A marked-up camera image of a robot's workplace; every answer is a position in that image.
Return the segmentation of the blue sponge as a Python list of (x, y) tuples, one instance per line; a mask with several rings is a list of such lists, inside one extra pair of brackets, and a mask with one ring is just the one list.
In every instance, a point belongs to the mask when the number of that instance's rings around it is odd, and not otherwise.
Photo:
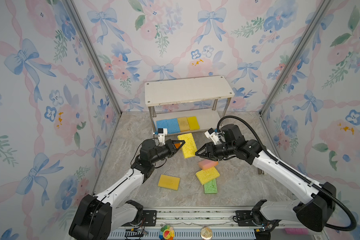
[(157, 129), (164, 129), (166, 133), (169, 133), (169, 125), (168, 120), (159, 120), (157, 121)]
[(167, 120), (167, 125), (168, 125), (168, 128), (167, 128), (168, 134), (177, 134), (177, 133), (181, 132), (178, 119)]

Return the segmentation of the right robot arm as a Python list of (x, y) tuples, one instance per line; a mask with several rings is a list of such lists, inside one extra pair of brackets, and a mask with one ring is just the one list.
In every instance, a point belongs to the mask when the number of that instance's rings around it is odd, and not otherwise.
[(288, 188), (297, 199), (289, 202), (260, 200), (249, 213), (256, 226), (276, 225), (277, 221), (300, 222), (306, 228), (320, 232), (335, 210), (336, 204), (325, 194), (314, 188), (316, 181), (298, 176), (295, 170), (272, 153), (262, 150), (255, 140), (237, 140), (230, 143), (209, 142), (196, 151), (195, 155), (211, 161), (238, 158), (253, 165)]

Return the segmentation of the blue sponge front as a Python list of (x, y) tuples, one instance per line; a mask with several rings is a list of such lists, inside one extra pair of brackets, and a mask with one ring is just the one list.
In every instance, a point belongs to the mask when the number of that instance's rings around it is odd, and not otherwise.
[(167, 120), (167, 125), (168, 125), (168, 128), (167, 128), (168, 134), (177, 134), (177, 133), (181, 132), (178, 119)]

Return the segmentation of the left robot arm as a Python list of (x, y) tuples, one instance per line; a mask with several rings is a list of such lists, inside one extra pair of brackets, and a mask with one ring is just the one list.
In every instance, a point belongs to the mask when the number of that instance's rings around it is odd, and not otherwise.
[(132, 223), (139, 224), (143, 206), (126, 197), (140, 187), (155, 170), (158, 161), (173, 157), (184, 145), (184, 140), (166, 140), (162, 146), (155, 140), (144, 140), (128, 172), (111, 187), (81, 200), (69, 236), (76, 240), (106, 240), (115, 229)]

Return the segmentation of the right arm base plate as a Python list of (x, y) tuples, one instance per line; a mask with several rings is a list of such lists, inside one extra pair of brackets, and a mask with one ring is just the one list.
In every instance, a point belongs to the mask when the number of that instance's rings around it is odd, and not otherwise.
[(260, 212), (252, 212), (251, 210), (238, 210), (235, 211), (233, 221), (239, 225), (239, 227), (259, 227), (270, 229), (272, 227), (278, 227), (278, 220), (266, 220)]

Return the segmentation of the bright yellow scouring sponge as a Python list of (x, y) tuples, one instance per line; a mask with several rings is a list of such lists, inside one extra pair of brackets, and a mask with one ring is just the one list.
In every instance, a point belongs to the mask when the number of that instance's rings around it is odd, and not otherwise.
[(188, 121), (190, 131), (196, 131), (196, 130), (200, 129), (200, 125), (199, 125), (197, 117), (195, 117), (195, 116), (187, 117), (187, 121)]

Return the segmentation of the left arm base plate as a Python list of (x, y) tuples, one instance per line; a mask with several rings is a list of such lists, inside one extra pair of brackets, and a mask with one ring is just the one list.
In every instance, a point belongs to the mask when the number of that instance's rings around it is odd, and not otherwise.
[(142, 210), (137, 213), (135, 219), (128, 225), (133, 227), (155, 227), (157, 213), (156, 210)]

